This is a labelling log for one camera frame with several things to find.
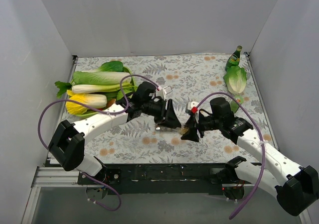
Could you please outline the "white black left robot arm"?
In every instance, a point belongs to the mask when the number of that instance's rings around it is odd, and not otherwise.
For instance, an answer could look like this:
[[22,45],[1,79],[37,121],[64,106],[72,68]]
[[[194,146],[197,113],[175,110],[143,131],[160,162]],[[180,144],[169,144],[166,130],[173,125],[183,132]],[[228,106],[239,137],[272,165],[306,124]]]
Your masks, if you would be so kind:
[[171,99],[156,96],[159,89],[150,82],[142,82],[127,99],[121,99],[102,113],[85,120],[70,123],[62,121],[48,146],[65,171],[78,170],[89,175],[95,184],[105,181],[106,172],[97,158],[85,153],[85,145],[100,134],[131,120],[141,114],[154,117],[157,125],[176,129],[181,127]]

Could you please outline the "clear weekly pill organizer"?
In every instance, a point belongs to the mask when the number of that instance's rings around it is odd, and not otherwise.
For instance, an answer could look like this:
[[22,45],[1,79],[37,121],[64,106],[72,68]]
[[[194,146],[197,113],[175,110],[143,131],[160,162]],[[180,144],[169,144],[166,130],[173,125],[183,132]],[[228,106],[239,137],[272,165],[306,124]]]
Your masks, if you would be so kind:
[[155,132],[157,133],[181,133],[182,128],[169,128],[160,125],[155,126]]

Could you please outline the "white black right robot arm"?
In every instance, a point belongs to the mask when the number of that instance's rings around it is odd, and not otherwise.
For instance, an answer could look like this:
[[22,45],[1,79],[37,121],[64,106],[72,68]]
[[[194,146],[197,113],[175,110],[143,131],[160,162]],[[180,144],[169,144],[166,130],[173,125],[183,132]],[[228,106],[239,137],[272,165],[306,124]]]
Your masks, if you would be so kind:
[[240,180],[255,184],[275,197],[290,215],[298,216],[319,198],[319,174],[312,166],[302,167],[290,160],[269,143],[261,140],[256,129],[243,118],[236,117],[223,97],[210,101],[211,113],[204,115],[199,103],[189,102],[189,114],[183,140],[198,142],[206,131],[218,130],[227,139],[245,149],[261,166],[255,166],[243,157],[227,162],[218,172],[220,179],[231,183]]

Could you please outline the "clear pill bottle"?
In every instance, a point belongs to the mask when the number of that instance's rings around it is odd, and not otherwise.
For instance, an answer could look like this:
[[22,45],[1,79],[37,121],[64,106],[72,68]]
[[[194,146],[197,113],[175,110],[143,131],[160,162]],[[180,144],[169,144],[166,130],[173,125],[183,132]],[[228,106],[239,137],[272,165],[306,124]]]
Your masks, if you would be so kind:
[[178,132],[180,135],[184,135],[184,134],[186,134],[186,133],[189,132],[189,128],[188,128],[188,127],[177,128],[177,132]]

